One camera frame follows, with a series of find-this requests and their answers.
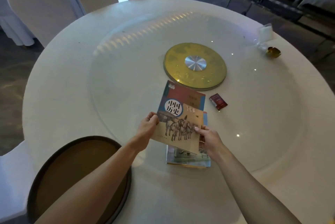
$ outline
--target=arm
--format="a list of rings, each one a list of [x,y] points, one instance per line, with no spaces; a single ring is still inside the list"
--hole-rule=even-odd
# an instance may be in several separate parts
[[[66,191],[36,224],[95,224],[136,155],[147,147],[158,122],[158,116],[149,113],[125,146]]]
[[[203,126],[200,147],[220,167],[228,187],[248,224],[301,224],[299,220],[261,185],[222,143],[219,134]]]

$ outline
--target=shiny marble floor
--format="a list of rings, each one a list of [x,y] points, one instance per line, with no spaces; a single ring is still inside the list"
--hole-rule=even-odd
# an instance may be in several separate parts
[[[224,6],[227,0],[197,0]],[[249,5],[248,0],[232,0],[229,9],[242,13]],[[295,46],[309,60],[315,61],[321,52],[329,52],[335,45],[327,41],[315,52],[323,40],[281,17],[253,5],[247,16],[262,24],[272,23],[274,31]],[[0,31],[0,156],[6,154],[23,140],[22,101],[24,89],[31,69],[43,47],[37,43],[30,49],[16,46],[13,41]],[[314,62],[335,92],[335,54],[327,59]]]

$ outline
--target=red box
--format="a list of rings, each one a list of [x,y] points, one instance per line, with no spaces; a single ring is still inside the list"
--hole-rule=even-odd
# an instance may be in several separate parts
[[[209,100],[213,103],[217,110],[221,110],[222,108],[228,106],[228,104],[221,98],[221,96],[217,93],[213,96],[209,97]]]

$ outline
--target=person's left hand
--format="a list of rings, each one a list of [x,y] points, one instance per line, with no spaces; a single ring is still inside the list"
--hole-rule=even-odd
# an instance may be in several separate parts
[[[149,139],[152,137],[158,123],[158,116],[154,112],[150,112],[147,117],[141,120],[136,135],[133,138],[138,151],[143,151],[148,146]]]

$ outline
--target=hand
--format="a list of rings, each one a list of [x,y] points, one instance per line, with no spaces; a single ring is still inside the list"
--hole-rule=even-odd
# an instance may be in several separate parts
[[[202,125],[201,129],[198,127],[194,128],[195,132],[200,134],[199,147],[206,150],[209,157],[216,163],[220,161],[220,155],[224,152],[229,152],[227,147],[222,143],[219,134],[210,129],[209,127]]]
[[[136,135],[131,140],[138,152],[143,151],[148,146],[149,139],[152,137],[158,123],[158,116],[154,112],[150,112],[147,117],[141,120]]]

